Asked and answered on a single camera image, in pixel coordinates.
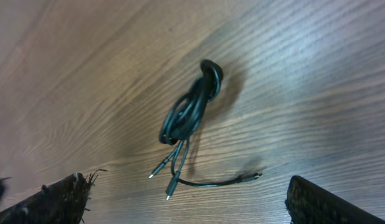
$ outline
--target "bundled cable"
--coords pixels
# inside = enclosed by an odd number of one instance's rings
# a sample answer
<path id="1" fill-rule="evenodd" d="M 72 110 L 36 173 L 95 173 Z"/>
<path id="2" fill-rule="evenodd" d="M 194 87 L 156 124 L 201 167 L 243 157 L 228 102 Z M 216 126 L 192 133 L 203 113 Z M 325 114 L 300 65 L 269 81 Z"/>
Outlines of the bundled cable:
<path id="1" fill-rule="evenodd" d="M 217 183 L 194 183 L 180 178 L 181 169 L 188 156 L 189 138 L 197 130 L 204 116 L 206 104 L 211 102 L 220 92 L 223 80 L 223 71 L 220 66 L 210 60 L 201 62 L 202 77 L 197 79 L 190 90 L 182 96 L 172 107 L 167 115 L 163 127 L 159 132 L 159 141 L 170 146 L 178 145 L 174 150 L 153 170 L 150 178 L 154 177 L 165 165 L 171 161 L 172 179 L 166 189 L 169 198 L 173 195 L 177 184 L 180 182 L 193 187 L 220 187 L 258 179 L 261 174 L 255 173 L 246 177 L 238 176 L 234 179 Z M 175 163 L 181 148 L 184 148 L 183 158 L 175 171 Z"/>

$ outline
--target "cord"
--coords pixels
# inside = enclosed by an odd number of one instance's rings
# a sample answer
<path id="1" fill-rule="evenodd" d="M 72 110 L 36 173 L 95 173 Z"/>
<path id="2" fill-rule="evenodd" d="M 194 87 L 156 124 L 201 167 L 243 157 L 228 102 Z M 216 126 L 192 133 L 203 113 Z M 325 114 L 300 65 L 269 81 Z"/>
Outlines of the cord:
<path id="1" fill-rule="evenodd" d="M 222 68 L 210 60 L 203 60 L 201 62 L 201 70 L 203 73 L 202 77 L 197 79 L 190 90 L 175 102 L 159 132 L 159 141 L 161 143 L 173 146 L 178 142 L 178 145 L 174 150 L 152 171 L 152 174 L 150 175 L 150 178 L 154 177 L 170 160 L 172 160 L 171 173 L 173 177 L 166 189 L 168 195 L 166 198 L 167 200 L 173 195 L 179 182 L 193 187 L 220 187 L 256 180 L 262 175 L 258 173 L 245 177 L 240 175 L 231 180 L 214 183 L 194 183 L 179 177 L 188 156 L 189 138 L 201 123 L 207 103 L 211 102 L 220 92 L 221 81 L 223 80 Z M 184 143 L 186 143 L 186 146 L 184 148 L 183 157 L 177 171 L 175 171 L 174 167 L 176 160 Z"/>

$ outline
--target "wood grain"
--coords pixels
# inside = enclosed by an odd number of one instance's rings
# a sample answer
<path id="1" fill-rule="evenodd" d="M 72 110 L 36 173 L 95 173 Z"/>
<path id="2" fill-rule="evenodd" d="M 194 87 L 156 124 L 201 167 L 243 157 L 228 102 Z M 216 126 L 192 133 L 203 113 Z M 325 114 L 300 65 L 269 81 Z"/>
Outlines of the wood grain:
<path id="1" fill-rule="evenodd" d="M 168 110 L 209 58 L 225 71 L 171 201 Z M 288 223 L 300 175 L 385 219 L 385 0 L 0 0 L 1 208 L 100 174 L 87 223 Z"/>

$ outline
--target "wire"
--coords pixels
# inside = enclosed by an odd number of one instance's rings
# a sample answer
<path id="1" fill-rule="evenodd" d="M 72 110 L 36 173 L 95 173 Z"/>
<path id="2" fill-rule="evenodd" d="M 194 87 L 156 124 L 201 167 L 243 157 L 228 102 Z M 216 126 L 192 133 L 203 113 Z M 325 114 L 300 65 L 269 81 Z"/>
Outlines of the wire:
<path id="1" fill-rule="evenodd" d="M 167 189 L 168 199 L 172 196 L 178 182 L 193 187 L 220 187 L 250 181 L 260 176 L 259 174 L 254 174 L 253 177 L 249 178 L 238 176 L 234 179 L 218 183 L 194 183 L 179 178 L 181 169 L 188 156 L 189 138 L 201 123 L 207 103 L 211 102 L 219 93 L 221 81 L 223 80 L 222 68 L 210 60 L 203 60 L 201 62 L 201 70 L 203 73 L 202 77 L 197 79 L 190 90 L 175 102 L 159 132 L 159 141 L 161 143 L 169 144 L 170 146 L 175 145 L 177 142 L 179 143 L 171 154 L 154 169 L 150 176 L 150 178 L 152 178 L 170 159 L 172 160 L 171 173 L 173 178 Z M 175 172 L 175 163 L 184 142 L 186 142 L 186 147 L 184 148 L 183 158 L 181 159 L 178 170 Z"/>

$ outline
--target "cable connector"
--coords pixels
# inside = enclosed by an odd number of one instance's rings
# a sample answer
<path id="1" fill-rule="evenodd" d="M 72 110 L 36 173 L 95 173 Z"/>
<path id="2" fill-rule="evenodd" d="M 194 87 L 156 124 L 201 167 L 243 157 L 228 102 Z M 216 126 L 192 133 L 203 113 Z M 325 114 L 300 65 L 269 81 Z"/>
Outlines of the cable connector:
<path id="1" fill-rule="evenodd" d="M 176 190 L 176 187 L 178 186 L 178 182 L 179 182 L 178 181 L 179 176 L 180 176 L 180 171 L 176 171 L 176 174 L 170 180 L 168 188 L 165 191 L 166 194 L 168 195 L 166 197 L 167 200 L 169 200 L 169 198 L 172 197 L 174 190 Z"/>
<path id="2" fill-rule="evenodd" d="M 262 174 L 254 173 L 253 175 L 249 175 L 247 177 L 241 177 L 238 183 L 248 182 L 252 180 L 257 180 Z"/>
<path id="3" fill-rule="evenodd" d="M 155 169 L 153 169 L 153 172 L 151 173 L 151 175 L 149 176 L 149 178 L 153 178 L 156 174 L 158 174 L 161 169 L 163 169 L 166 164 L 169 162 L 169 158 L 165 158 L 158 166 L 155 167 Z"/>

